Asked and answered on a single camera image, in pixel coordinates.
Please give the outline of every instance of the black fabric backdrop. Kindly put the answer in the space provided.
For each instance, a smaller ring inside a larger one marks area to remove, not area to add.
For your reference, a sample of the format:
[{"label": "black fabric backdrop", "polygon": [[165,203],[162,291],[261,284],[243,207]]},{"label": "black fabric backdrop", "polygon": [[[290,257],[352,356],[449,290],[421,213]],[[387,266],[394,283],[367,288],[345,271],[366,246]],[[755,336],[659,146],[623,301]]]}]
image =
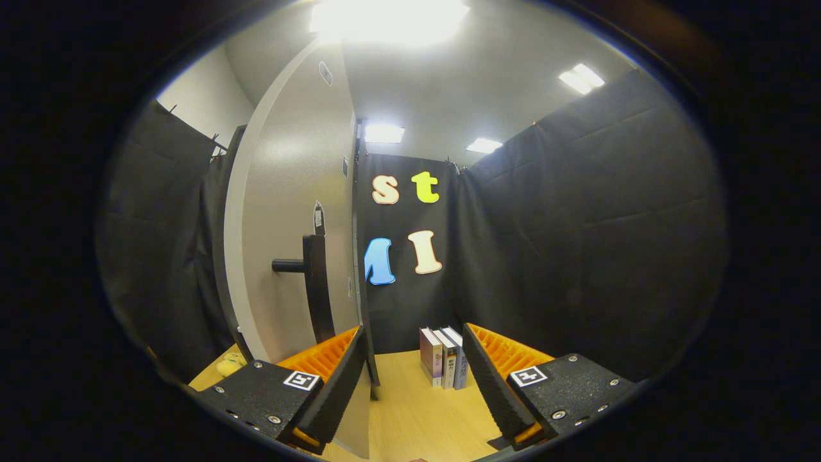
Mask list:
[{"label": "black fabric backdrop", "polygon": [[184,382],[233,343],[211,282],[210,237],[198,238],[213,227],[200,209],[213,147],[152,102],[112,157],[97,232],[115,314]]},{"label": "black fabric backdrop", "polygon": [[[432,188],[439,194],[439,200],[433,204],[419,200],[416,184],[411,181],[411,177],[424,171],[438,179],[438,184]],[[397,278],[392,284],[385,285],[365,282],[375,353],[419,348],[419,327],[457,325],[449,282],[452,267],[448,249],[453,237],[448,234],[447,226],[448,195],[455,174],[451,165],[437,160],[379,154],[362,155],[359,159],[356,200],[360,265],[363,265],[371,239],[388,238],[391,240],[388,249],[391,272]],[[397,179],[397,203],[384,205],[374,201],[371,182],[377,175]],[[416,252],[408,234],[423,230],[433,231],[433,252],[443,268],[435,273],[417,275],[414,271]]]},{"label": "black fabric backdrop", "polygon": [[633,381],[675,358],[728,257],[712,155],[682,115],[631,72],[460,175],[449,256],[460,317]]}]

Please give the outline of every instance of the book spine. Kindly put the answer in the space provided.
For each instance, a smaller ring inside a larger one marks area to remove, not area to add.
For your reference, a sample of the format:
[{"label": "book spine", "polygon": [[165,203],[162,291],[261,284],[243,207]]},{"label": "book spine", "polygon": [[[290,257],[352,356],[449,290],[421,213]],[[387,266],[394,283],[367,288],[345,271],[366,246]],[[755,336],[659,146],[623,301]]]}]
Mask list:
[{"label": "book spine", "polygon": [[447,349],[447,356],[445,357],[445,364],[444,364],[444,383],[442,384],[442,388],[445,390],[449,388],[453,388],[453,377],[454,372],[456,372],[456,349],[449,348]]},{"label": "book spine", "polygon": [[442,386],[442,345],[434,345],[433,348],[433,386]]},{"label": "book spine", "polygon": [[467,356],[465,356],[465,350],[462,347],[459,347],[457,358],[456,378],[453,380],[453,388],[461,390],[467,386]]}]

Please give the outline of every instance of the wooden floor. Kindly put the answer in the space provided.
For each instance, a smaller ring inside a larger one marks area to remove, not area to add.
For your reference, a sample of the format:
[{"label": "wooden floor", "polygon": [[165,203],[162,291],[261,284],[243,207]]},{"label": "wooden floor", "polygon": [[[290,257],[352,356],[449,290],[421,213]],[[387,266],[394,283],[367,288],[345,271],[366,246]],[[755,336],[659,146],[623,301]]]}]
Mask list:
[{"label": "wooden floor", "polygon": [[[376,364],[382,385],[374,389],[378,400],[370,402],[370,460],[468,462],[495,452],[488,440],[501,433],[472,372],[466,388],[443,390],[427,381],[419,350],[377,354]],[[190,385],[204,390],[221,379],[215,370],[206,369]],[[331,462],[366,460],[335,443],[327,445],[320,458]]]}]

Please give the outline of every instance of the ceiling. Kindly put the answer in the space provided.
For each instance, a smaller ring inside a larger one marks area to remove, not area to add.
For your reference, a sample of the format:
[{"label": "ceiling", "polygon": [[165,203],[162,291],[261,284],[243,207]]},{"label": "ceiling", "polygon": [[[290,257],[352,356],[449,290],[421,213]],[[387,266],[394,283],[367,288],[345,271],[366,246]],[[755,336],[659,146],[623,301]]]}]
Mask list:
[{"label": "ceiling", "polygon": [[[612,81],[633,68],[561,13],[519,0],[462,2],[470,10],[440,44],[343,43],[356,117],[406,129],[400,144],[369,143],[368,151],[470,166],[483,157],[465,150],[475,138],[504,142],[584,97],[559,81],[560,73],[584,62]],[[227,42],[228,61],[252,104],[314,38],[314,4],[295,3]]]}]

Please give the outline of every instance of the book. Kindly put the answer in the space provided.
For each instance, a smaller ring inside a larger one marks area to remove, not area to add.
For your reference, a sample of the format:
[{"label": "book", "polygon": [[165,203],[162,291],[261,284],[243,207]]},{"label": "book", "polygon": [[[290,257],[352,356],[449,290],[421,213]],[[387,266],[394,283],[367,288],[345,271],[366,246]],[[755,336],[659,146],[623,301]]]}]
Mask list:
[{"label": "book", "polygon": [[459,335],[452,327],[445,327],[441,329],[451,342],[456,345],[456,376],[453,378],[453,389],[461,390],[467,385],[467,356],[465,350],[461,345],[461,335]]},{"label": "book", "polygon": [[441,330],[434,330],[433,334],[442,342],[442,388],[453,388],[453,377],[456,375],[456,344],[448,339]]},{"label": "book", "polygon": [[431,386],[442,385],[442,342],[428,328],[419,329],[419,351],[422,370]]}]

